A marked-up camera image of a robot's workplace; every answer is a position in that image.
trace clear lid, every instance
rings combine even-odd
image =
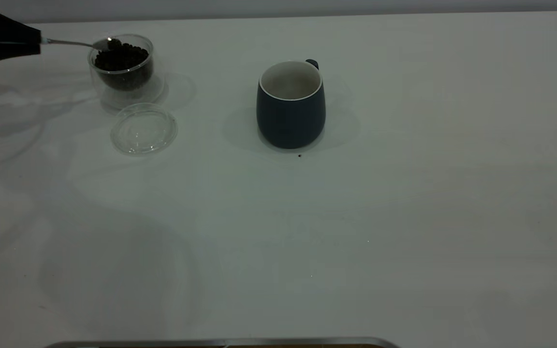
[[[111,141],[127,155],[154,154],[166,148],[177,135],[177,123],[162,106],[139,103],[117,115],[120,120],[111,130]]]

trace clear glass cup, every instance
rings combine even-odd
[[[117,35],[112,38],[122,41],[122,44],[132,44],[146,49],[149,55],[141,64],[130,69],[106,71],[94,65],[99,51],[92,49],[87,56],[87,62],[90,66],[91,81],[99,98],[106,105],[117,109],[156,101],[164,89],[164,73],[156,59],[152,42],[146,37],[135,34]]]

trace wall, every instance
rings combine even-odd
[[[27,23],[543,10],[557,0],[0,0],[2,13]]]

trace navy blue mug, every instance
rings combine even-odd
[[[312,143],[325,124],[323,81],[316,61],[286,61],[267,69],[257,87],[257,125],[274,146]]]

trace metal spoon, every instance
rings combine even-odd
[[[87,44],[83,42],[74,42],[74,41],[62,41],[62,40],[53,40],[50,38],[42,38],[42,44],[73,44],[75,46],[86,46],[91,47],[93,49],[97,49],[99,51],[108,51],[109,50],[109,42],[114,40],[113,38],[106,38],[104,40],[100,40],[95,44]]]

